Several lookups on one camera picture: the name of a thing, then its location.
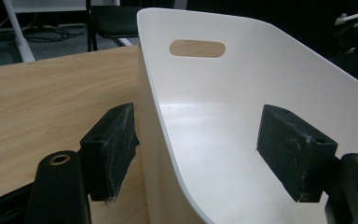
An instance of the floor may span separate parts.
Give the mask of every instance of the floor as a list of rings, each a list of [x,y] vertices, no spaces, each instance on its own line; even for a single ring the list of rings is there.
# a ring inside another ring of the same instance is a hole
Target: floor
[[[36,60],[87,52],[87,30],[83,24],[60,27],[32,28],[23,31]],[[115,40],[97,37],[99,49],[117,48]],[[138,43],[137,38],[130,42]],[[15,36],[11,30],[0,31],[0,66],[21,63]]]

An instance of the wood grain surface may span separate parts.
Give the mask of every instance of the wood grain surface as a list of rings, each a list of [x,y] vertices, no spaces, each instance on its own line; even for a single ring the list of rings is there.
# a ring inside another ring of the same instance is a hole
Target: wood grain surface
[[[136,101],[138,47],[0,66],[0,196],[34,181],[48,154],[78,151],[111,107]],[[115,203],[91,203],[93,223],[149,223],[141,149]]]

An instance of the white plastic container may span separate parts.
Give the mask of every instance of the white plastic container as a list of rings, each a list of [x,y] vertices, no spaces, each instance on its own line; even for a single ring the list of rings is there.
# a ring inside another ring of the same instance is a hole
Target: white plastic container
[[[138,14],[140,141],[152,223],[326,223],[295,203],[256,149],[263,105],[291,110],[358,153],[358,81],[276,27],[172,9]],[[223,43],[218,58],[170,53]]]

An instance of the office chair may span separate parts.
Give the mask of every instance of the office chair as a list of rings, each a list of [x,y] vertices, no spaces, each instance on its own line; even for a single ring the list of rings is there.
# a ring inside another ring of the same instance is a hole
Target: office chair
[[[105,38],[138,36],[136,14],[141,9],[130,6],[93,6],[91,0],[86,0],[88,51],[98,50],[97,34]]]

